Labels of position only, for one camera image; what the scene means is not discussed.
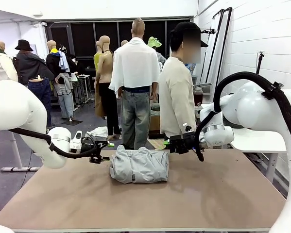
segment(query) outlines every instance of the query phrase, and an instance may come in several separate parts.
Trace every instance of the baseball cap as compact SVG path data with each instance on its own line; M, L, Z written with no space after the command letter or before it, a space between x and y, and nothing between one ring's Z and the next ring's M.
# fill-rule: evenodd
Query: baseball cap
M200 38L201 35L201 30L200 28L196 25L196 23L193 22L181 22L178 23L174 30L173 33L176 34L189 34L191 37L196 37ZM204 41L200 41L200 47L208 47L208 45Z

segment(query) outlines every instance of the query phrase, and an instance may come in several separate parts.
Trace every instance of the green hat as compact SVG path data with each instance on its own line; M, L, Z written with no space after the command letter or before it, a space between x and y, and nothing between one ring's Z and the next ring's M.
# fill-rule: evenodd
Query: green hat
M157 40L157 38L151 36L149 38L149 42L147 43L148 46L150 46L151 48L153 48L154 46L156 48L160 47L161 46L161 43L159 42L159 40Z

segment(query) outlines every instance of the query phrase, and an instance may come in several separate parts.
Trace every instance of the man in black cap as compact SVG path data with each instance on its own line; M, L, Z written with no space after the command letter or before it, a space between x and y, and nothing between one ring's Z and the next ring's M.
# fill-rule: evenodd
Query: man in black cap
M196 130L193 82L185 63L199 62L200 48L208 46L200 36L192 22L179 23L170 33L172 54L159 78L160 131L168 138L185 133L185 123Z
M18 82L27 86L44 104L47 111L47 127L51 124L51 87L50 81L54 80L54 74L48 69L46 62L34 53L30 43L19 40L19 50L13 63L18 73Z

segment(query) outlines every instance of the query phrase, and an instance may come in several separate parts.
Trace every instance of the cream sweater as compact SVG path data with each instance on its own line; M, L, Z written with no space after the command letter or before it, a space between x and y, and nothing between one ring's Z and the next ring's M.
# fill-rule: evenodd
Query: cream sweater
M196 130L193 82L183 62L170 57L159 77L160 131L167 137L185 133L184 123Z

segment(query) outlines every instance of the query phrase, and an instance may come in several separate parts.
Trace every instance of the white brick wall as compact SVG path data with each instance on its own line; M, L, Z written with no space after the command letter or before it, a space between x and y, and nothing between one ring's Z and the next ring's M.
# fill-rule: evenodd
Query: white brick wall
M262 50L260 75L291 89L291 0L199 0L199 27L209 28L213 15L228 7L233 13L220 80L239 71L255 72L257 52ZM224 93L235 92L245 82L230 84ZM286 155L280 156L277 169L286 176Z

